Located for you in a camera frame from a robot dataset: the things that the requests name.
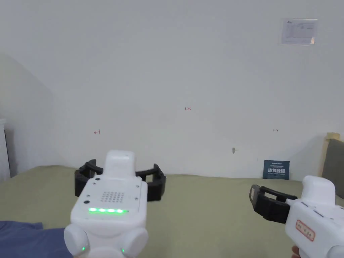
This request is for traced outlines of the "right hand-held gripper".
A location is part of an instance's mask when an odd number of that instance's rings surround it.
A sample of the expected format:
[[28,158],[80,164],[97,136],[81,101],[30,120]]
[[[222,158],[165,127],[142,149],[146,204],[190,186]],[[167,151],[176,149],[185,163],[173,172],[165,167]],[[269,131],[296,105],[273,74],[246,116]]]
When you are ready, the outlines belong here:
[[335,203],[334,184],[317,176],[305,176],[302,184],[300,198],[253,184],[254,211],[268,221],[286,224],[286,234],[301,258],[342,258],[344,208]]

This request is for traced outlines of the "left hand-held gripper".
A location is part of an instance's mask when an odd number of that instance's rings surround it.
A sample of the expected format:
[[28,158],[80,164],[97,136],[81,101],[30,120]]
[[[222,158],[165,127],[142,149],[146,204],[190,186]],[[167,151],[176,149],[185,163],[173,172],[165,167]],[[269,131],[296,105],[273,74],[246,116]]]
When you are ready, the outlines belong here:
[[148,242],[147,201],[160,201],[165,186],[158,164],[135,175],[130,151],[109,151],[104,169],[96,159],[87,161],[74,172],[78,199],[64,229],[69,252],[75,258],[136,258]]

